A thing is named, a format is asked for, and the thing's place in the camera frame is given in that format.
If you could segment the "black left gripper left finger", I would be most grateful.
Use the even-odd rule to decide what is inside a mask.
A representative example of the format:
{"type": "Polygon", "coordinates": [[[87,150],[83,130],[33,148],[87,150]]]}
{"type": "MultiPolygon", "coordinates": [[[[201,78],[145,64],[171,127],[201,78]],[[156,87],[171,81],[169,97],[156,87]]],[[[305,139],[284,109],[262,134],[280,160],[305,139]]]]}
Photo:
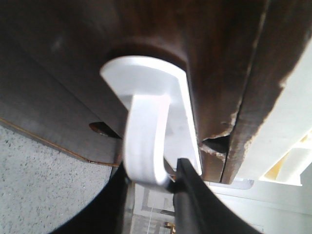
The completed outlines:
{"type": "Polygon", "coordinates": [[[53,234],[129,234],[133,215],[133,187],[123,164],[99,194],[53,234]]]}

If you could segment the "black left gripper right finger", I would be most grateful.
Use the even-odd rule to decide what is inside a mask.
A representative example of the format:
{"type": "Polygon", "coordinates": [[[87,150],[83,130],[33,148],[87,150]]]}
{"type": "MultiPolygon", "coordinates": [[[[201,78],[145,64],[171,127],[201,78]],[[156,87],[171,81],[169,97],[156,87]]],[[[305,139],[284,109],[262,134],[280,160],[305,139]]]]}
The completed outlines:
{"type": "Polygon", "coordinates": [[[177,160],[173,183],[177,234],[258,234],[223,204],[186,158],[177,160]]]}

